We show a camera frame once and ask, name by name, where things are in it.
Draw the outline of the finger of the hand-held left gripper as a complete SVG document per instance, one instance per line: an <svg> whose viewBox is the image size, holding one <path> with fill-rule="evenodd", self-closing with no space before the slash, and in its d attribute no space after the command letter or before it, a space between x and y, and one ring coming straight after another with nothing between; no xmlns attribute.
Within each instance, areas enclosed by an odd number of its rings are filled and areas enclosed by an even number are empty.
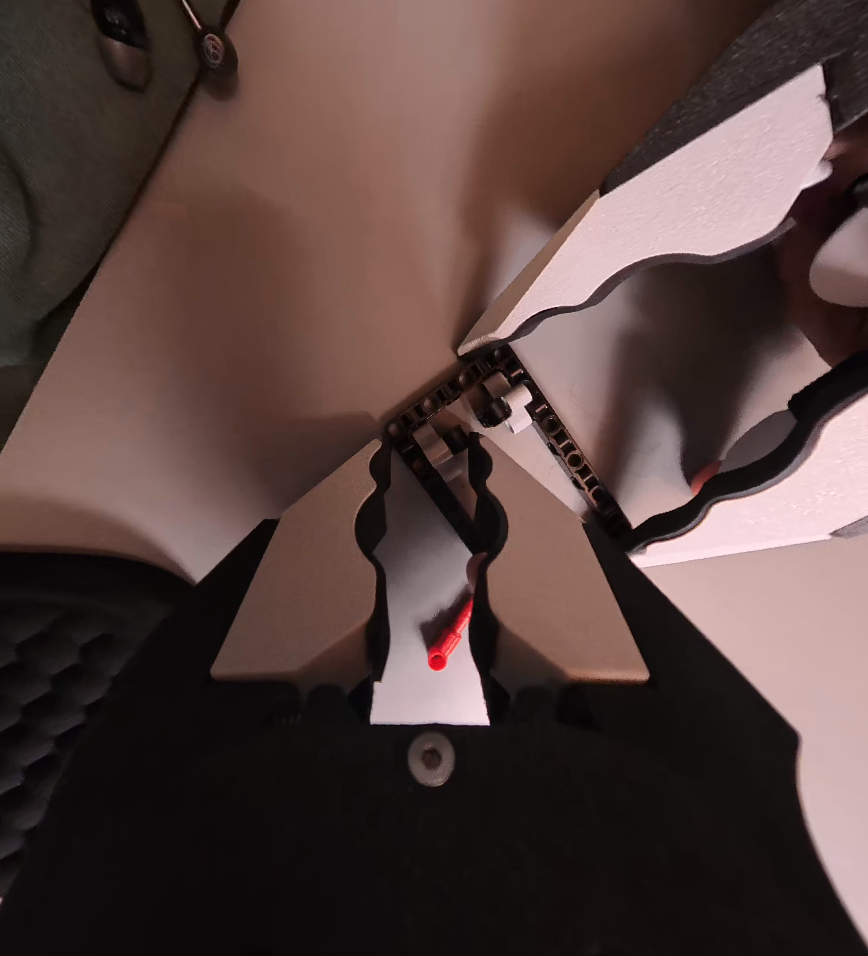
<svg viewBox="0 0 868 956"><path fill-rule="evenodd" d="M831 172L824 69L811 66L631 180L591 195L483 312L459 356L601 301L660 262L714 262L780 232Z"/></svg>
<svg viewBox="0 0 868 956"><path fill-rule="evenodd" d="M624 536L640 567L868 533L868 353L751 426L696 475L692 498Z"/></svg>

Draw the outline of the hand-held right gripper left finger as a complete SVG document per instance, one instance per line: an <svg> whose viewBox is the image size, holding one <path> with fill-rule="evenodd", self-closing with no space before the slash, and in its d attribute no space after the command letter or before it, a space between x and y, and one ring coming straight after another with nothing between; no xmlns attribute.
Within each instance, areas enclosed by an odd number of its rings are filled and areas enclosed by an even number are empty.
<svg viewBox="0 0 868 956"><path fill-rule="evenodd" d="M391 448L373 439L284 511L211 666L215 680L372 691L390 649L375 556L390 480Z"/></svg>

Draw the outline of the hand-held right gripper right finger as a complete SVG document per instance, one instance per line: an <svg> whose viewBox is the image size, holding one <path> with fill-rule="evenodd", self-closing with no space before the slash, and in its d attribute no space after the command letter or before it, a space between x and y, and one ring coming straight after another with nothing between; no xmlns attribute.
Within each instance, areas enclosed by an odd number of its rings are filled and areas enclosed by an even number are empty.
<svg viewBox="0 0 868 956"><path fill-rule="evenodd" d="M650 672L583 520L484 435L472 435L479 554L469 642L487 691L642 686Z"/></svg>

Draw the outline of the red lego axle pin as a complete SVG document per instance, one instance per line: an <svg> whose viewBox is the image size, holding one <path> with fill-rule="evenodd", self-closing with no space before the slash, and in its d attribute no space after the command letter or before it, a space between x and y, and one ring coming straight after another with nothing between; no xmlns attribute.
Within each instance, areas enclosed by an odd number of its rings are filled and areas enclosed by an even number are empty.
<svg viewBox="0 0 868 956"><path fill-rule="evenodd" d="M473 594L467 592L425 626L427 663L432 671L440 672L447 667L450 657L467 634L472 612Z"/></svg>

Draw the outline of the black rectangular lego frame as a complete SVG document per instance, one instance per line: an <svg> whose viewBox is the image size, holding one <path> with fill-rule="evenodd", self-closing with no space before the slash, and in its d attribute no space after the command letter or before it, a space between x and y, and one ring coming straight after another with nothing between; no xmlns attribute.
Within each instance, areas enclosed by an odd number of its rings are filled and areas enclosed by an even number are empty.
<svg viewBox="0 0 868 956"><path fill-rule="evenodd" d="M510 380L527 379L530 383L534 396L528 406L532 424L520 434L512 435L503 425L485 428L475 417L472 402L477 401L478 385L496 372L505 373ZM468 445L472 433L488 438L582 520L594 519L612 537L630 530L628 519L596 475L589 457L509 345L494 345L468 357L454 374L408 403L384 426L393 450L473 553L480 540L475 528L476 498L468 477L467 450L461 476L444 481L413 439L413 432L422 424L432 424L438 431L460 424L467 432Z"/></svg>

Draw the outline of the grey lego connector assembly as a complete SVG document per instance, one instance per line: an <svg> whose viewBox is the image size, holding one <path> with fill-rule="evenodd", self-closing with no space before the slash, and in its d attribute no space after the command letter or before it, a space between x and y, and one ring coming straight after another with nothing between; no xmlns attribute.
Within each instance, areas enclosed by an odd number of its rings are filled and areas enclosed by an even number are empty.
<svg viewBox="0 0 868 956"><path fill-rule="evenodd" d="M430 466L450 482L465 469L468 435L460 424L438 431L432 424L422 424L413 432L413 439Z"/></svg>

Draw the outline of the grey and black lego assembly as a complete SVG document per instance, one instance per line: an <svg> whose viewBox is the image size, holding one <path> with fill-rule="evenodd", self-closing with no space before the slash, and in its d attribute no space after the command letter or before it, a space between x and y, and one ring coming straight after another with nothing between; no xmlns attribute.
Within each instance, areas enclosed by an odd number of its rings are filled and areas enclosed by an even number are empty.
<svg viewBox="0 0 868 956"><path fill-rule="evenodd" d="M478 385L477 401L472 402L480 425L492 428L503 425L512 435L530 428L532 417L528 406L534 400L527 379L510 380L496 372Z"/></svg>

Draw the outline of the person's left hand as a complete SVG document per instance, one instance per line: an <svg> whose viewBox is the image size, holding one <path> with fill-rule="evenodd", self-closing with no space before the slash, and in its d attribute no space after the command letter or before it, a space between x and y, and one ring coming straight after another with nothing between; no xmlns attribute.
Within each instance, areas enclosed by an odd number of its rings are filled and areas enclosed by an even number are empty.
<svg viewBox="0 0 868 956"><path fill-rule="evenodd" d="M810 267L826 234L795 223L777 241L777 268L784 287L787 318L828 365L868 352L868 307L831 304L810 286Z"/></svg>

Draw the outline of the green sweatshirt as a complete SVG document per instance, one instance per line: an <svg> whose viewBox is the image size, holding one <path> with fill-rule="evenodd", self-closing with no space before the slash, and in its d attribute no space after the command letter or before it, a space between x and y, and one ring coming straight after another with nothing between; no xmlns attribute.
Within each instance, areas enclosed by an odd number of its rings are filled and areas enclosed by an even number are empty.
<svg viewBox="0 0 868 956"><path fill-rule="evenodd" d="M139 6L142 91L105 65L89 2L0 2L0 368L104 255L194 84L180 4Z"/></svg>

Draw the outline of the black wired earphones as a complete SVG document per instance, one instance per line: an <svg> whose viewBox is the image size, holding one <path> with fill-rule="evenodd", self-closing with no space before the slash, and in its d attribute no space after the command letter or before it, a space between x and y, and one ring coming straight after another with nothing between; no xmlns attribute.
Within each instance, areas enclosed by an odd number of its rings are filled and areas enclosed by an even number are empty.
<svg viewBox="0 0 868 956"><path fill-rule="evenodd" d="M201 74L216 83L229 83L237 75L239 60L222 22L208 22L197 2L180 1L179 5L191 24ZM110 76L124 88L144 91L152 77L152 59L149 31L139 2L91 1L90 13Z"/></svg>

